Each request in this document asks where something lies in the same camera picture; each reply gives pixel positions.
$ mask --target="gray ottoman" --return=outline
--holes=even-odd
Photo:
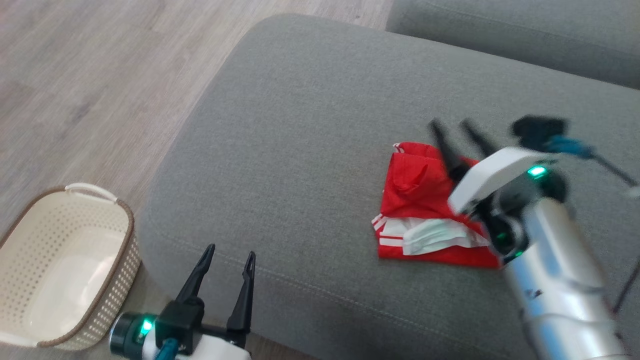
[[[387,31],[640,88],[638,0],[394,0]]]
[[[206,244],[200,295],[226,319],[250,250],[253,330],[321,359],[532,359],[498,271],[380,260],[392,144],[427,122],[473,117],[503,144],[529,113],[622,167],[640,160],[640,92],[526,63],[329,20],[281,15],[238,44],[184,125],[139,215],[145,266],[175,296]],[[476,153],[452,131],[460,149]],[[596,165],[562,163],[572,204],[620,290],[638,253],[638,202]],[[621,314],[638,351],[640,294]]]

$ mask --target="laundry basket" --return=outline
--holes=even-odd
[[[129,207],[71,184],[34,199],[0,239],[0,341],[81,350],[109,330],[140,265]]]

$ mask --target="folded red clothing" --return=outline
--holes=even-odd
[[[447,176],[438,149],[423,143],[403,142],[395,144],[394,150],[380,214],[372,221],[378,238],[378,256],[485,268],[499,267],[500,261],[486,246],[486,240],[467,241],[470,243],[466,245],[468,247],[451,245],[441,250],[413,255],[407,255],[406,246],[403,251],[403,241],[406,241],[403,240],[403,233],[413,226],[407,224],[419,224],[424,219],[453,220],[473,231],[475,234],[472,238],[483,239],[484,231],[481,224],[471,222],[466,216],[455,215],[449,209],[447,199],[453,183]],[[471,159],[465,161],[470,165],[477,163]],[[394,230],[385,231],[385,226],[391,224],[390,219],[394,219]]]

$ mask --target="stitching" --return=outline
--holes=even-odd
[[[454,10],[454,9],[450,9],[450,8],[445,7],[445,6],[442,6],[440,4],[432,3],[430,1],[426,1],[425,3],[427,4],[427,6],[431,6],[433,8],[444,10],[444,11],[449,12],[449,13],[455,15],[455,16],[458,16],[458,17],[468,17],[468,18],[483,19],[486,22],[495,22],[496,24],[501,25],[501,26],[503,26],[505,28],[506,28],[505,25],[513,26],[515,28],[520,28],[522,30],[526,30],[526,31],[528,31],[530,33],[552,35],[554,37],[565,38],[565,39],[576,41],[576,42],[582,42],[584,44],[591,45],[591,46],[594,46],[594,47],[599,47],[601,49],[605,49],[605,50],[608,50],[608,51],[614,51],[616,53],[620,53],[620,54],[629,56],[631,58],[637,58],[638,57],[637,54],[628,53],[626,51],[622,51],[622,50],[619,50],[619,49],[613,49],[611,47],[607,47],[607,46],[604,46],[604,45],[596,44],[596,43],[593,43],[593,42],[590,42],[590,41],[587,41],[587,40],[584,40],[584,39],[581,39],[581,38],[570,37],[568,35],[562,35],[562,34],[557,34],[557,33],[551,33],[549,31],[542,31],[542,30],[538,30],[538,29],[528,28],[527,26],[524,26],[524,25],[512,24],[510,22],[493,19],[493,18],[485,16],[485,15],[478,15],[478,14],[467,13],[467,12],[463,12],[463,11],[459,11],[459,10]]]
[[[162,236],[163,238],[165,238],[166,240],[169,240],[168,243],[170,245],[173,245],[176,249],[181,249],[178,246],[178,243],[182,246],[184,246],[187,250],[191,251],[192,253],[196,254],[196,255],[200,255],[201,250],[198,249],[196,246],[194,246],[193,244],[190,243],[186,243],[180,239],[175,239],[172,238],[171,236],[167,235],[166,233],[164,233],[163,231],[158,231],[159,227],[157,226],[157,223],[155,223],[154,220],[150,219],[149,217],[147,217],[147,221],[149,221],[149,223],[152,225],[151,228],[154,229],[154,231],[156,232],[157,235]],[[232,263],[235,263],[236,265],[239,266],[239,268],[243,268],[244,267],[244,261],[232,258],[228,255],[225,254],[221,254],[220,252],[216,251],[216,255],[217,256],[221,256],[225,259],[227,259],[228,261],[223,261],[224,264],[228,264],[228,265],[233,265]],[[260,269],[262,270],[264,275],[272,280],[276,280],[278,282],[282,282],[288,286],[291,286],[293,288],[299,289],[299,290],[303,290],[305,292],[308,293],[313,293],[314,295],[320,296],[326,300],[329,300],[331,302],[334,302],[338,305],[345,305],[350,307],[351,309],[355,309],[355,310],[359,310],[359,311],[363,311],[364,313],[368,313],[370,315],[375,316],[376,318],[379,318],[380,320],[384,320],[387,321],[389,323],[392,323],[394,325],[403,327],[405,329],[408,330],[419,330],[421,333],[423,334],[427,334],[427,333],[432,333],[432,334],[437,334],[449,341],[452,341],[454,344],[454,346],[457,346],[458,348],[463,348],[463,347],[467,347],[467,348],[473,348],[475,350],[479,350],[482,351],[484,353],[487,354],[491,354],[493,356],[497,356],[499,358],[503,358],[503,359],[509,359],[509,357],[505,356],[504,354],[498,353],[498,352],[494,352],[492,350],[487,350],[485,348],[482,348],[478,345],[475,344],[471,344],[471,343],[466,343],[464,341],[460,341],[457,338],[454,338],[452,336],[446,335],[443,332],[440,332],[438,330],[432,329],[430,327],[426,327],[424,325],[421,325],[419,323],[413,322],[411,320],[407,320],[405,318],[402,318],[400,316],[397,315],[393,315],[390,314],[386,311],[382,311],[382,310],[378,310],[375,309],[371,306],[367,306],[365,304],[359,303],[357,301],[351,300],[349,298],[340,296],[338,294],[332,293],[328,290],[322,289],[318,286],[314,286],[305,282],[301,282],[301,281],[297,281],[294,280],[293,278],[284,275],[284,274],[280,274],[278,272],[269,270],[267,268],[264,268],[262,266],[256,266],[256,269]]]

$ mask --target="red garment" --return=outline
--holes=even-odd
[[[481,224],[471,222],[465,216],[456,216],[449,209],[447,200],[453,189],[440,151],[423,143],[404,142],[395,145],[391,156],[380,213],[387,218],[449,218],[465,224],[478,234],[484,234]],[[470,165],[477,161],[466,159]],[[402,247],[380,245],[380,232],[376,227],[378,255],[381,258],[437,261],[454,265],[498,268],[500,263],[488,247],[465,248],[452,246],[436,252],[420,255],[403,255]]]

